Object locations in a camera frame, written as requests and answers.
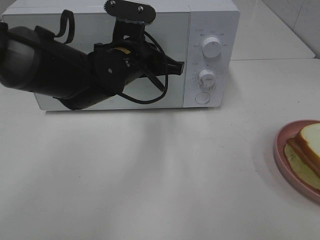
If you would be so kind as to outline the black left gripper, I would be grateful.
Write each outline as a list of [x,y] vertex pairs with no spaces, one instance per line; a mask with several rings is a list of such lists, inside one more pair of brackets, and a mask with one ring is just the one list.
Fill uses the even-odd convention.
[[159,83],[159,76],[182,75],[184,66],[184,61],[167,57],[156,44],[145,40],[96,43],[93,49],[94,73],[105,83],[131,83],[142,77]]

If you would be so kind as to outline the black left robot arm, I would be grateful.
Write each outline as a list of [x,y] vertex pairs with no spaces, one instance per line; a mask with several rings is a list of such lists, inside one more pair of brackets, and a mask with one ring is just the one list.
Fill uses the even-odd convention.
[[0,25],[0,82],[11,89],[42,94],[70,110],[82,110],[113,96],[131,102],[124,88],[148,78],[165,95],[160,77],[181,75],[184,63],[167,56],[144,26],[117,21],[112,42],[96,43],[90,53],[56,41],[43,27]]

